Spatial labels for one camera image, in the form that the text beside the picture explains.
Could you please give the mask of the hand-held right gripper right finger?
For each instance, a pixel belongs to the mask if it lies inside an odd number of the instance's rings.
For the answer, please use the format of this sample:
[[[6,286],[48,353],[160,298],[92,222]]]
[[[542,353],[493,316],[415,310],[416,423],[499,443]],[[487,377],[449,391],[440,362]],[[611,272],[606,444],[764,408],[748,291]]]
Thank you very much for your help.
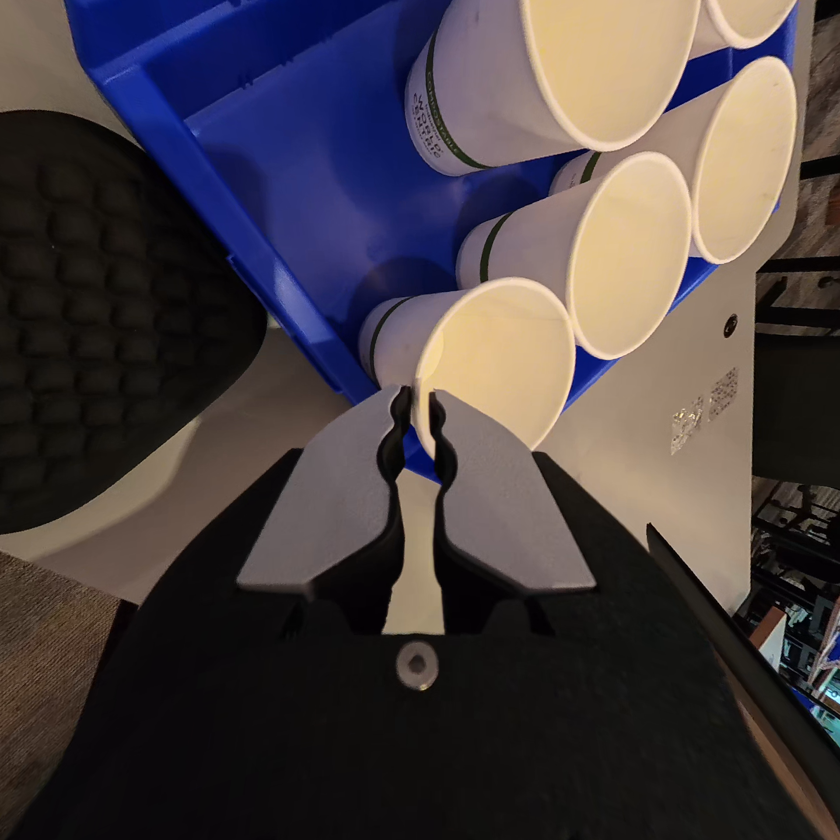
[[[593,592],[595,576],[534,453],[514,433],[454,394],[428,398],[440,480],[434,572],[444,631],[478,635],[497,606]]]

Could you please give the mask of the black office chair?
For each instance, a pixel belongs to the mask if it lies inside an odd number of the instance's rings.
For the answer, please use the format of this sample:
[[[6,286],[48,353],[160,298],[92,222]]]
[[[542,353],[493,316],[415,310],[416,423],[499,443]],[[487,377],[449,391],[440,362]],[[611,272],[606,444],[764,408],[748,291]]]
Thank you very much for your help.
[[[752,474],[839,488],[839,338],[757,332]]]

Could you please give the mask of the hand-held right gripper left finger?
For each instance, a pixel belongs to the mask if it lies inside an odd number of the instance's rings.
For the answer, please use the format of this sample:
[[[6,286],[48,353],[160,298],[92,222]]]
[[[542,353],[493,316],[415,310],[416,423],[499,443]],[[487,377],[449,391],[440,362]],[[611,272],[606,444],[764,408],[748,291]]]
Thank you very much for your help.
[[[249,592],[332,602],[351,631],[380,635],[403,572],[397,477],[413,390],[388,385],[301,451],[237,578]]]

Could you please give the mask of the blue plastic bin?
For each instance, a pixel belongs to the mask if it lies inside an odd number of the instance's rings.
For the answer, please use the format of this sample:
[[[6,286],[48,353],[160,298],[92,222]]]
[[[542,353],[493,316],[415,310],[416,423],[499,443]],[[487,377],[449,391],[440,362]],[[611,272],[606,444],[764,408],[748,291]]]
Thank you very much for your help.
[[[358,351],[366,315],[385,300],[462,290],[467,234],[550,196],[561,166],[594,151],[462,176],[424,162],[406,83],[451,3],[67,3],[84,69],[353,404],[381,390]],[[765,46],[793,14],[755,47],[688,59],[664,113],[753,60],[782,60]],[[566,405],[618,360],[575,345]]]

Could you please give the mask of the black textured pad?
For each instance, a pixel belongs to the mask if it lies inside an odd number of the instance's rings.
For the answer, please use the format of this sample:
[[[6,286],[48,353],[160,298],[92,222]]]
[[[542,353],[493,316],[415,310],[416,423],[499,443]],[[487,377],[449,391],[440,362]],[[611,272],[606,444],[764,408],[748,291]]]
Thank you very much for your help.
[[[268,314],[158,164],[1,115],[1,533],[100,496],[245,373]]]

